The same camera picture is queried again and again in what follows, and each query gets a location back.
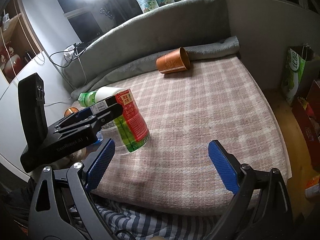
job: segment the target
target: wooden floor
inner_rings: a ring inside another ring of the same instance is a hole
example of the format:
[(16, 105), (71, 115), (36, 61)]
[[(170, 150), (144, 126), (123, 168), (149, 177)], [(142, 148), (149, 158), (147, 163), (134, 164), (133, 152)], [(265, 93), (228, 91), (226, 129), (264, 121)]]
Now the wooden floor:
[(304, 197), (306, 182), (318, 173), (312, 169), (303, 134), (283, 96), (276, 90), (268, 90), (263, 93), (279, 123), (289, 154), (292, 178), (288, 180), (287, 189), (293, 218), (295, 219), (300, 213), (307, 217), (314, 204)]

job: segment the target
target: blue gripper pad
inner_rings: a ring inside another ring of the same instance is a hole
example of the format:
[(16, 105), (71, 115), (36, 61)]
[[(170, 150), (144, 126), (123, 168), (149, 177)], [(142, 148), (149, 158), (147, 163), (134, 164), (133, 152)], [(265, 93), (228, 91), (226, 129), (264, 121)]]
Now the blue gripper pad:
[(211, 141), (209, 143), (208, 153), (213, 165), (222, 179), (224, 186), (235, 195), (239, 190), (236, 171), (233, 169), (230, 162), (222, 153), (215, 141)]
[(115, 154), (115, 149), (115, 142), (113, 140), (109, 140), (100, 155), (96, 158), (95, 162), (91, 165), (86, 176), (87, 184), (84, 186), (88, 192), (98, 187), (103, 174), (106, 172), (106, 169)]

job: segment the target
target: bed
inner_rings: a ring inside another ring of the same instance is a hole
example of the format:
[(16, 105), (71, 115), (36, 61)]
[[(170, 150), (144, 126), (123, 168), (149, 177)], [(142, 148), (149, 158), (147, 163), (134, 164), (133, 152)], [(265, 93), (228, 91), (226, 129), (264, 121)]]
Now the bed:
[[(179, 47), (191, 69), (160, 74), (156, 59)], [(80, 93), (105, 85), (131, 89), (150, 130), (142, 148), (116, 150), (95, 194), (161, 212), (220, 215), (233, 195), (208, 157), (214, 139), (240, 163), (291, 177), (279, 126), (239, 48), (225, 0), (184, 0), (114, 28), (90, 44), (81, 62), (63, 68), (73, 106), (80, 109)]]
[(161, 212), (222, 214), (233, 195), (208, 157), (213, 139), (240, 163), (263, 171), (276, 167), (285, 182), (291, 176), (273, 112), (236, 55), (191, 65), (184, 72), (152, 71), (109, 84), (131, 89), (151, 136), (133, 153), (116, 150), (95, 194)]

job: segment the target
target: striped bedding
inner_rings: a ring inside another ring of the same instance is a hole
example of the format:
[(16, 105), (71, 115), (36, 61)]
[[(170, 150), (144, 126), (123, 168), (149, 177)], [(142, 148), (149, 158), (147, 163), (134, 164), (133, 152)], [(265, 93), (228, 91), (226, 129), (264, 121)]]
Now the striped bedding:
[[(201, 240), (218, 221), (218, 216), (183, 216), (167, 214), (109, 199), (96, 198), (96, 207), (112, 232), (126, 229), (137, 240), (148, 240), (161, 236), (169, 240)], [(76, 208), (71, 208), (76, 224), (84, 228)], [(118, 235), (120, 239), (129, 239), (126, 233)]]

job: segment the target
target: metal screw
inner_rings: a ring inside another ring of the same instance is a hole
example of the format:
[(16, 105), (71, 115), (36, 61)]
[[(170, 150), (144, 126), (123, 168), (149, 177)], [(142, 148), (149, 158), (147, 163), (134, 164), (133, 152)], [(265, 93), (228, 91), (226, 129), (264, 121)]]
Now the metal screw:
[(75, 169), (79, 169), (79, 168), (82, 167), (82, 163), (75, 163), (75, 164), (73, 164), (73, 167), (74, 167)]
[(244, 169), (244, 170), (246, 170), (246, 171), (251, 168), (250, 165), (249, 165), (249, 164), (246, 164), (246, 163), (242, 164), (241, 167), (242, 167), (242, 169)]
[(43, 172), (49, 172), (51, 170), (51, 167), (50, 166), (45, 166), (43, 168)]
[(273, 168), (273, 169), (272, 169), (272, 172), (273, 172), (274, 174), (279, 174), (279, 173), (280, 173), (280, 171), (279, 171), (277, 168)]

